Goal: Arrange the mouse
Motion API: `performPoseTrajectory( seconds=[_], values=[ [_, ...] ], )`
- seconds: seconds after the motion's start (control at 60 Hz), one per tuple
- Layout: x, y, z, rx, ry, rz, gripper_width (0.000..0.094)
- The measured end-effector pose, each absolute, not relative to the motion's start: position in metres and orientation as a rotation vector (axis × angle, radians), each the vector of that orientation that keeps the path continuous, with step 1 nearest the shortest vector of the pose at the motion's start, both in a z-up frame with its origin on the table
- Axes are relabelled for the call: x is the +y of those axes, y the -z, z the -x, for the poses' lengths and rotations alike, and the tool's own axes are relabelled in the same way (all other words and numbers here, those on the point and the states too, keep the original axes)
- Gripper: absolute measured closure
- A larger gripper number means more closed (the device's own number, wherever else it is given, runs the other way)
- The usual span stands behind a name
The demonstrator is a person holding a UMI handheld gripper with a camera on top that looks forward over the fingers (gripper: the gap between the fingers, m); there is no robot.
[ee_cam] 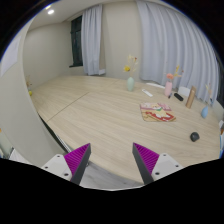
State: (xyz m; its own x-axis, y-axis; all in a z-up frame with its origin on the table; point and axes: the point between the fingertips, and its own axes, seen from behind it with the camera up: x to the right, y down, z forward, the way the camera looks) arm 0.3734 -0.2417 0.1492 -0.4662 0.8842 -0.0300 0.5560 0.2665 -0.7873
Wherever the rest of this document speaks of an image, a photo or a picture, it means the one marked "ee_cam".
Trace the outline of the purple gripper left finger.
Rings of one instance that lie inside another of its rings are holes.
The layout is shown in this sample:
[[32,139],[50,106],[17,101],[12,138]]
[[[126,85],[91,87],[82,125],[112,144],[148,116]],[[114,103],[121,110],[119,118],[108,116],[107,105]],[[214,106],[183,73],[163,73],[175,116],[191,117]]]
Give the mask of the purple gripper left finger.
[[79,185],[91,155],[91,144],[83,145],[64,156],[72,173],[71,182]]

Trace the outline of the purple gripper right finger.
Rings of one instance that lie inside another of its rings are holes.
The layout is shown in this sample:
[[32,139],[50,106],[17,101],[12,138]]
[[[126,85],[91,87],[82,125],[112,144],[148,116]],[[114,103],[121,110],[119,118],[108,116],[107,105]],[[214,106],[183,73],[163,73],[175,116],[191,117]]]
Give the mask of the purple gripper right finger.
[[137,143],[133,144],[132,149],[137,167],[145,185],[153,182],[152,171],[159,159],[159,155],[154,151]]

